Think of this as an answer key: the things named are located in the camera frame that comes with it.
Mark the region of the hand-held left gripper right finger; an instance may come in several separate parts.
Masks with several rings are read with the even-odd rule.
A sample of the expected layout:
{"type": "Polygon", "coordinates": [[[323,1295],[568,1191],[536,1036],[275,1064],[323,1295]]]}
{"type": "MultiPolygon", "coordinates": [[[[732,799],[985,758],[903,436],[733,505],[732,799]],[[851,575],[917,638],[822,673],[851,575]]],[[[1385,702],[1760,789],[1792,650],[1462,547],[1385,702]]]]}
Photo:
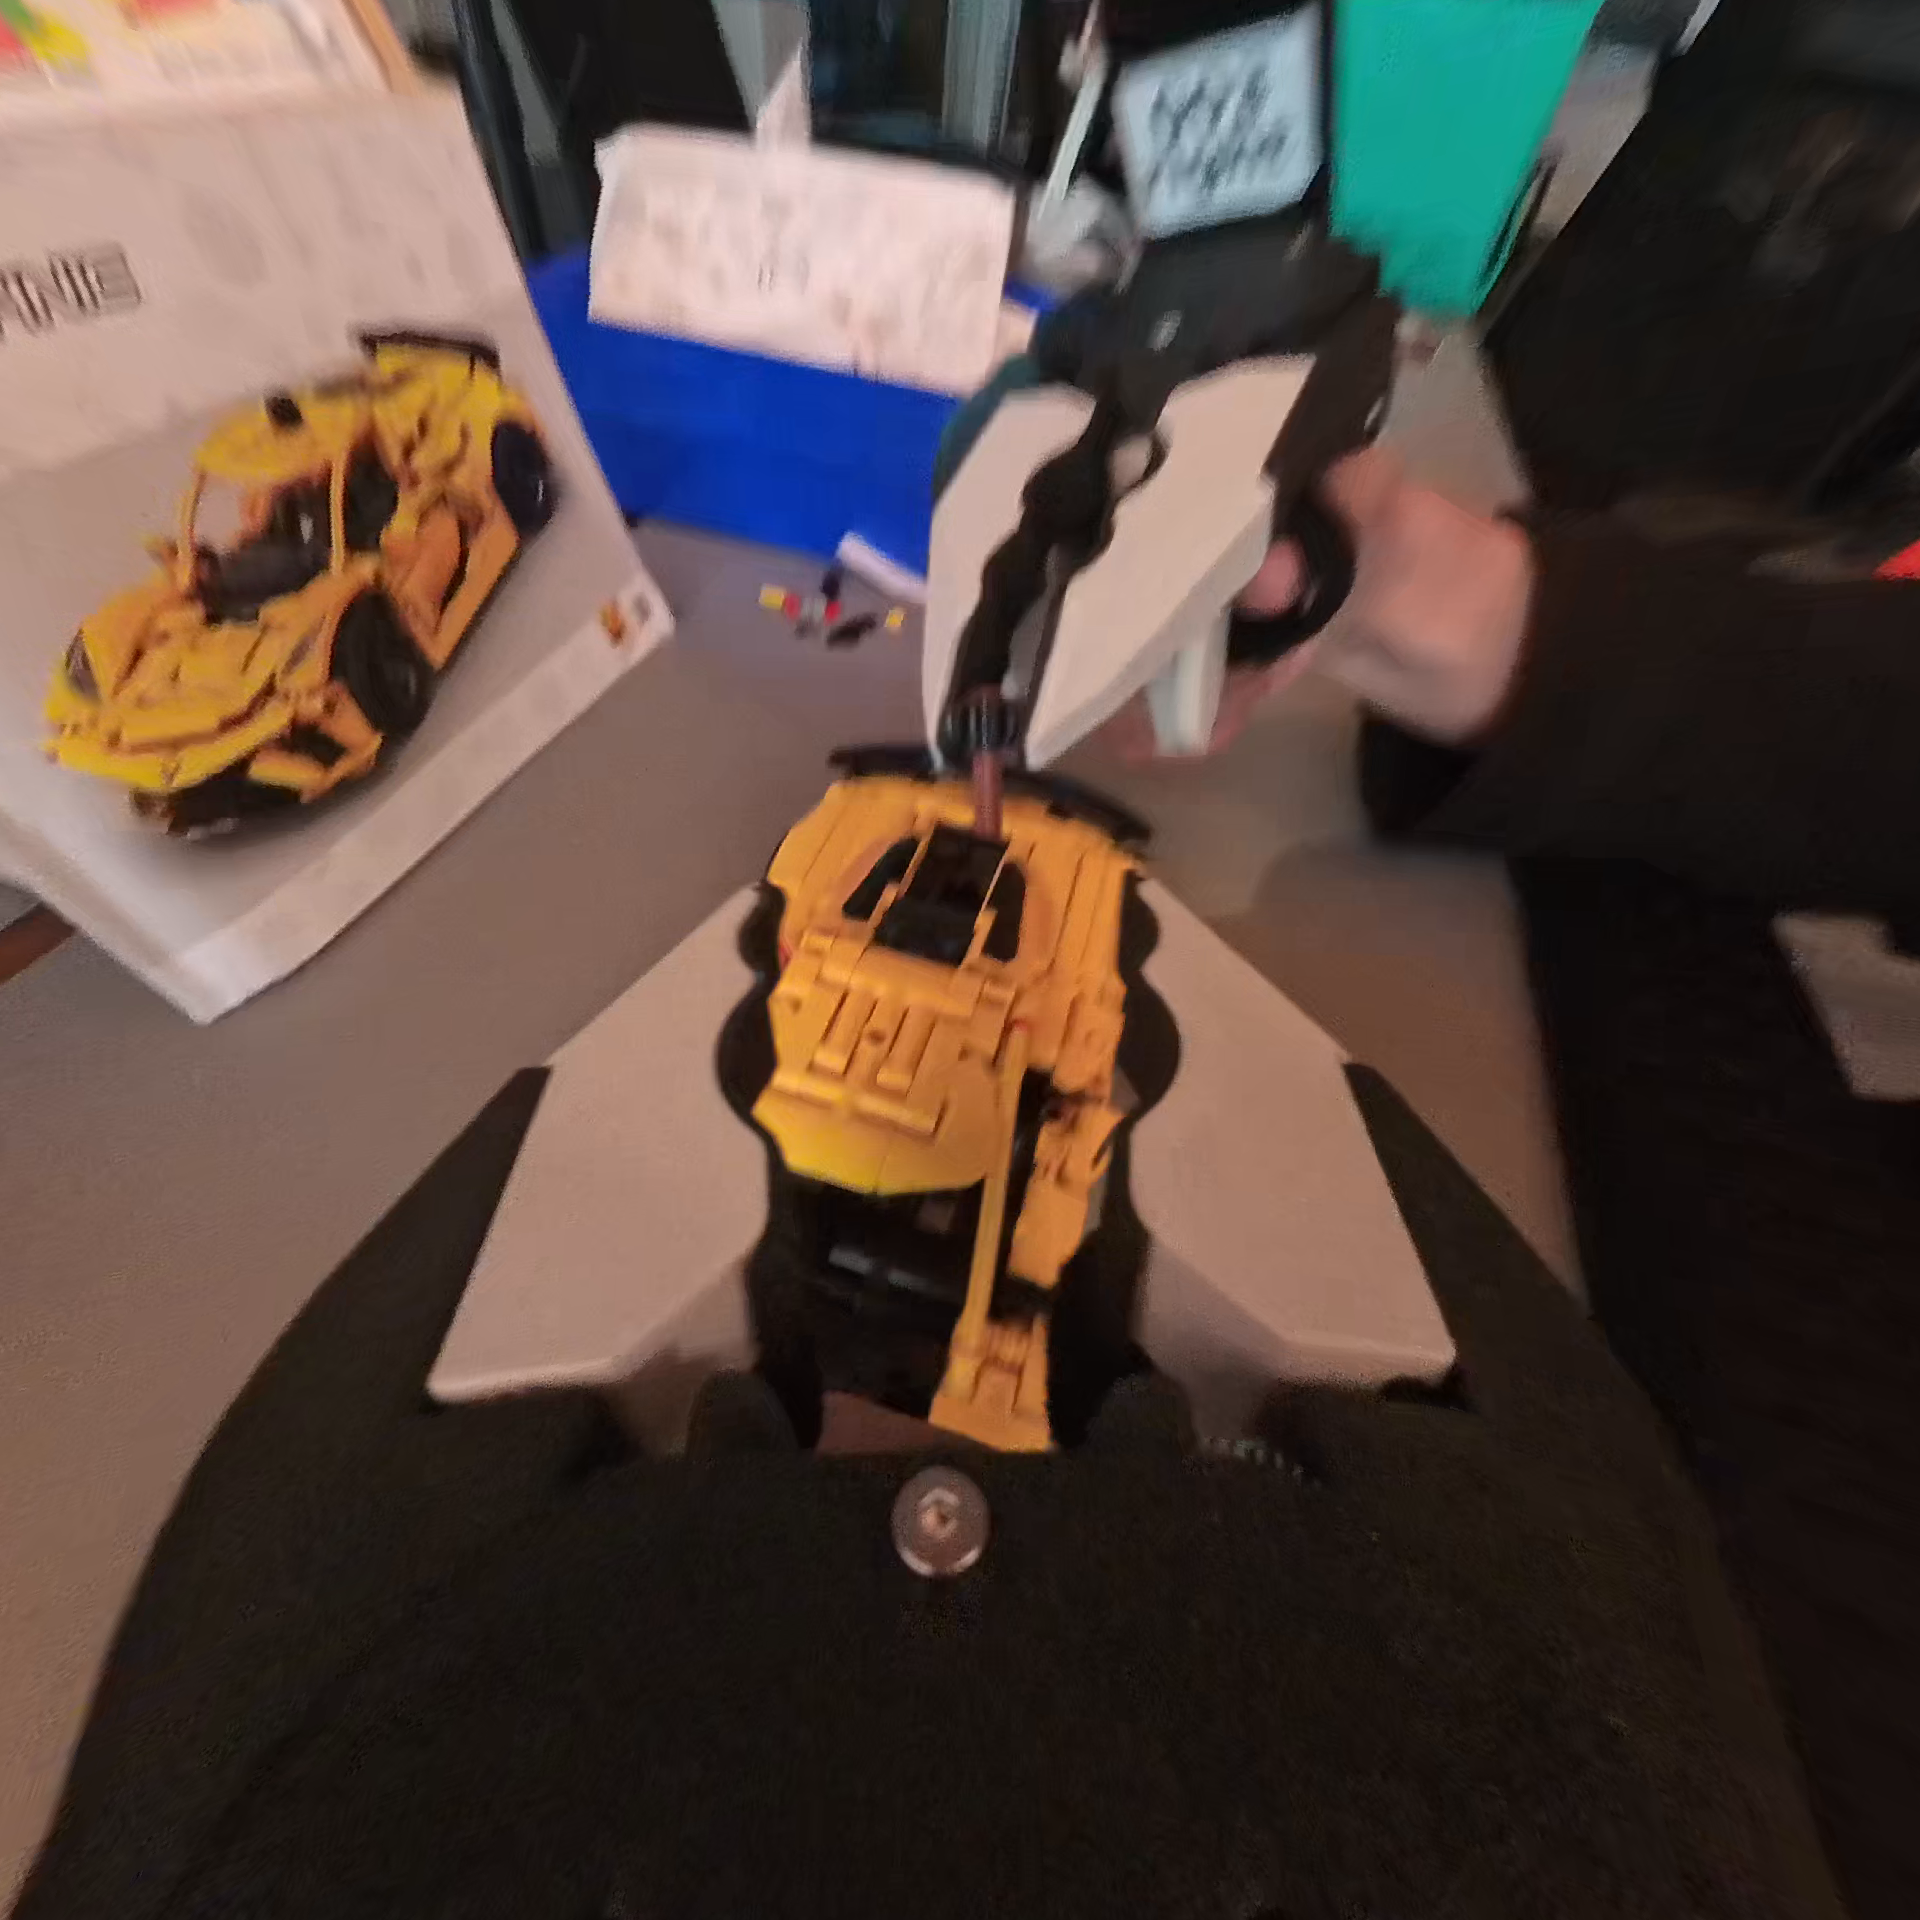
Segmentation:
{"type": "Polygon", "coordinates": [[[1203,1434],[1252,1426],[1282,1384],[1442,1384],[1457,1343],[1345,1049],[1160,883],[1131,886],[1119,984],[1078,1425],[1139,1373],[1203,1434]]]}

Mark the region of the grey desk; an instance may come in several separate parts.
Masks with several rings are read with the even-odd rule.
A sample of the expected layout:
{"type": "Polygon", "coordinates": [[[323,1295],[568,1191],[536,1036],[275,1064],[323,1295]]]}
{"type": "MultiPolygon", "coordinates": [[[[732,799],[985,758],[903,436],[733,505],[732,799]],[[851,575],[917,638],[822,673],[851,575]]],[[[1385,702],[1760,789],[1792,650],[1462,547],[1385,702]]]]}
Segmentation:
{"type": "MultiPolygon", "coordinates": [[[[3,1906],[278,1331],[515,1068],[760,871],[832,749],[914,735],[910,639],[830,654],[760,612],[804,561],[664,524],[637,549],[675,638],[307,970],[209,1028],[77,939],[3,985],[3,1906]]],[[[1069,771],[1579,1293],[1508,876],[1371,836],[1345,693],[1290,682],[1207,761],[1101,735],[1069,771]]]]}

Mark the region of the person's right hand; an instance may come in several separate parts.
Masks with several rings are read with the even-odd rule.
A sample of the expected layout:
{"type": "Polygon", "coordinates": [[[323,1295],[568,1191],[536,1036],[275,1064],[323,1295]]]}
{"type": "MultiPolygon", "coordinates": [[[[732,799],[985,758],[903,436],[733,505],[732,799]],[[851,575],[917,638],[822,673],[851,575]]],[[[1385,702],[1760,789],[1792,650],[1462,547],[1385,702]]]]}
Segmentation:
{"type": "Polygon", "coordinates": [[[1500,517],[1477,517],[1409,483],[1387,450],[1354,450],[1319,483],[1354,547],[1354,585],[1317,638],[1282,661],[1231,670],[1210,752],[1302,673],[1319,673],[1400,731],[1467,749],[1500,717],[1521,661],[1530,547],[1500,517]]]}

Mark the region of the teal plastic bin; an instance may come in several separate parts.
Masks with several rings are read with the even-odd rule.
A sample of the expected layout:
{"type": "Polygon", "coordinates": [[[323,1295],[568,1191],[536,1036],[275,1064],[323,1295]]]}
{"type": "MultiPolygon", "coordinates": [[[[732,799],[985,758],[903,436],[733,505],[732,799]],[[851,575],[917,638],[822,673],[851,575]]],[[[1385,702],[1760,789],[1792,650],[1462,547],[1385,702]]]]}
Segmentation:
{"type": "Polygon", "coordinates": [[[1335,5],[1333,231],[1433,320],[1502,274],[1599,5],[1335,5]]]}

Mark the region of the person's right forearm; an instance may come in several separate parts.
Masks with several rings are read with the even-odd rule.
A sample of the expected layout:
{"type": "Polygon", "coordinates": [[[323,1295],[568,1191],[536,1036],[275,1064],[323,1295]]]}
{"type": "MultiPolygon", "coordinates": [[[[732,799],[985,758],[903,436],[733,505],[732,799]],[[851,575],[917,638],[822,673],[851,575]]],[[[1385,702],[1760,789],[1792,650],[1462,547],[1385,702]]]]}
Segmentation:
{"type": "Polygon", "coordinates": [[[1755,549],[1521,517],[1519,673],[1467,744],[1367,717],[1385,836],[1627,860],[1918,951],[1918,578],[1792,581],[1755,549]]]}

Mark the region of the yellow toy brick car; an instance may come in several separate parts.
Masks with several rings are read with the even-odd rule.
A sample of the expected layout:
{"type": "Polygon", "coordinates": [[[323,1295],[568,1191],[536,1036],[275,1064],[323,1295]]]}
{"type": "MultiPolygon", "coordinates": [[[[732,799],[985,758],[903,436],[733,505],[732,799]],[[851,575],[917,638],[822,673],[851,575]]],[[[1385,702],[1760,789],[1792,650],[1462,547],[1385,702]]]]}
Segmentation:
{"type": "Polygon", "coordinates": [[[1012,771],[989,822],[927,749],[830,758],[755,887],[714,1068],[767,1155],[757,1367],[794,1426],[866,1397],[996,1454],[1069,1443],[1125,1367],[1097,1268],[1115,1143],[1174,1061],[1139,896],[1148,825],[1012,771]]]}

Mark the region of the pile of small loose bricks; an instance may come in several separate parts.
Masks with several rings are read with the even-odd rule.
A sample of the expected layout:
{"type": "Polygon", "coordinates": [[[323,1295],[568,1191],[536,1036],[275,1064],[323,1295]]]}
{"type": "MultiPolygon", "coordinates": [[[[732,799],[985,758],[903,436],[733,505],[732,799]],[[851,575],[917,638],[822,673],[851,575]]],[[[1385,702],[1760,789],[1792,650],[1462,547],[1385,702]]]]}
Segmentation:
{"type": "Polygon", "coordinates": [[[799,589],[760,585],[757,612],[776,618],[805,645],[847,650],[876,633],[902,633],[910,608],[883,599],[876,581],[866,581],[847,561],[830,561],[815,581],[799,589]]]}

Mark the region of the white brick instruction poster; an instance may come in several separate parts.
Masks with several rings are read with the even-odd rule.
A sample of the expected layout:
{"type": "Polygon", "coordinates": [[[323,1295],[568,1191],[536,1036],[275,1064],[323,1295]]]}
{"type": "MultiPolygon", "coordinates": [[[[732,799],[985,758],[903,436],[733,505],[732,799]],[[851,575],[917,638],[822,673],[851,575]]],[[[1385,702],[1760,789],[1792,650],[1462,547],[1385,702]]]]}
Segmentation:
{"type": "Polygon", "coordinates": [[[381,5],[3,5],[3,107],[415,83],[381,5]]]}

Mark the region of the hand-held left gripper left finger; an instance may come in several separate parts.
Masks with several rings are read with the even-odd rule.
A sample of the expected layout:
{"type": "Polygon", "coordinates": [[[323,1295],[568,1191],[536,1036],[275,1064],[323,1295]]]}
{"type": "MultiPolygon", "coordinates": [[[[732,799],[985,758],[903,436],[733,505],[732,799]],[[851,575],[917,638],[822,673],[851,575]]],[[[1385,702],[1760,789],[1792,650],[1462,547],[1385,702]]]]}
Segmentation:
{"type": "Polygon", "coordinates": [[[544,1061],[544,1080],[461,1307],[435,1405],[584,1391],[646,1454],[755,1359],[744,1263],[767,1152],[732,1114],[717,1040],[755,972],[740,887],[544,1061]]]}

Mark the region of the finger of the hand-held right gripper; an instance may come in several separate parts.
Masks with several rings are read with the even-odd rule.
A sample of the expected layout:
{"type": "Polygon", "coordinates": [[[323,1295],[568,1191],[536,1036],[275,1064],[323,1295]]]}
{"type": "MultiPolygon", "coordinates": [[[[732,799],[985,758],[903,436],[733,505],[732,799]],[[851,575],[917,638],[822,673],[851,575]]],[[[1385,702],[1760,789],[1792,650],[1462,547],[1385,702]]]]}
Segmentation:
{"type": "Polygon", "coordinates": [[[1135,696],[1161,753],[1210,749],[1228,615],[1273,543],[1267,459],[1310,369],[1310,357],[1252,357],[1172,388],[1157,425],[1161,465],[1119,498],[1108,547],[1057,602],[1023,735],[1031,771],[1135,696]]]}
{"type": "Polygon", "coordinates": [[[1102,717],[1115,670],[1097,639],[1114,537],[1115,403],[1072,385],[1002,399],[933,502],[921,615],[923,740],[964,761],[958,711],[1002,693],[1015,639],[1041,621],[1041,664],[1015,753],[1048,766],[1102,717]]]}

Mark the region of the person's black fleece-lined jacket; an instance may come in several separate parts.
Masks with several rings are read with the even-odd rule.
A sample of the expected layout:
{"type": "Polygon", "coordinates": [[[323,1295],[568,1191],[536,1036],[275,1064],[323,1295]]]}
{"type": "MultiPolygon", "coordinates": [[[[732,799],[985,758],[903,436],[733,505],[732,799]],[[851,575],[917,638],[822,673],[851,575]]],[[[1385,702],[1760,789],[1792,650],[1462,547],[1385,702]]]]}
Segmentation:
{"type": "Polygon", "coordinates": [[[1579,1275],[1713,1515],[1855,1918],[1918,1918],[1918,1099],[1774,922],[1519,860],[1579,1275]]]}

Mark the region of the white car instruction booklet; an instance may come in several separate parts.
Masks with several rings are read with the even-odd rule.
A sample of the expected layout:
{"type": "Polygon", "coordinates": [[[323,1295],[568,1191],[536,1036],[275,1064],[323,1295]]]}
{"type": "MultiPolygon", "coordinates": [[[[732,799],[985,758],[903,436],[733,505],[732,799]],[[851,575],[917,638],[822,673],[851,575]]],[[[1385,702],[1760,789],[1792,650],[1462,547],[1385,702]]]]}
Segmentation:
{"type": "Polygon", "coordinates": [[[3,883],[223,1019],[668,633],[456,98],[3,130],[3,883]]]}

